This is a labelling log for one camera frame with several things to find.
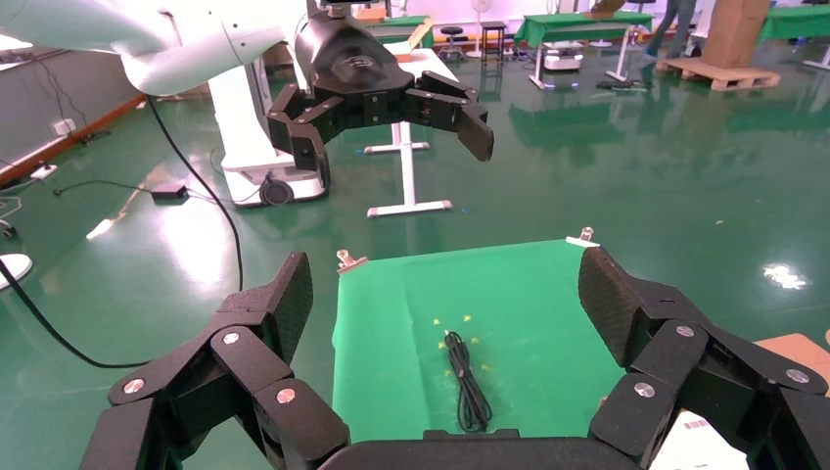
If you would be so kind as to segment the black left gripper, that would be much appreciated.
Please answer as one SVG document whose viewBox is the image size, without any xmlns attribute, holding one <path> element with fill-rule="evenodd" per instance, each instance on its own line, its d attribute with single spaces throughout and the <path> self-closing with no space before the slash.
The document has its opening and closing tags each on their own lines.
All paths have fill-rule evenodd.
<svg viewBox="0 0 830 470">
<path fill-rule="evenodd" d="M 494 132 L 479 92 L 437 72 L 415 79 L 371 32 L 352 17 L 312 15 L 295 39 L 311 92 L 285 85 L 265 113 L 272 146 L 299 170 L 331 186 L 325 144 L 346 128 L 406 121 L 453 132 L 479 161 L 488 162 Z"/>
</svg>

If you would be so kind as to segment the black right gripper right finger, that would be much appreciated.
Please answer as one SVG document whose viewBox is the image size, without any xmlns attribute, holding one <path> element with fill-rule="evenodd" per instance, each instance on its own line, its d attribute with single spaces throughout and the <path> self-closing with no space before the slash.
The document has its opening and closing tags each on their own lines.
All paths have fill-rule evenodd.
<svg viewBox="0 0 830 470">
<path fill-rule="evenodd" d="M 828 384 L 808 366 L 716 326 L 677 288 L 586 249 L 580 304 L 624 371 L 591 439 L 648 467 L 683 411 L 708 421 L 752 469 L 829 465 Z"/>
</svg>

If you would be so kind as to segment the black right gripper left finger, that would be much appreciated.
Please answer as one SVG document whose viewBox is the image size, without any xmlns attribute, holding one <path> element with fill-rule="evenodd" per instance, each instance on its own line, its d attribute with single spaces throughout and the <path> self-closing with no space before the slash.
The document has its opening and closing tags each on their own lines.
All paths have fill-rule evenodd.
<svg viewBox="0 0 830 470">
<path fill-rule="evenodd" d="M 85 469 L 178 469 L 235 420 L 275 469 L 317 469 L 349 443 L 342 418 L 291 362 L 313 305 L 308 257 L 270 283 L 228 296 L 192 340 L 117 381 Z"/>
</svg>

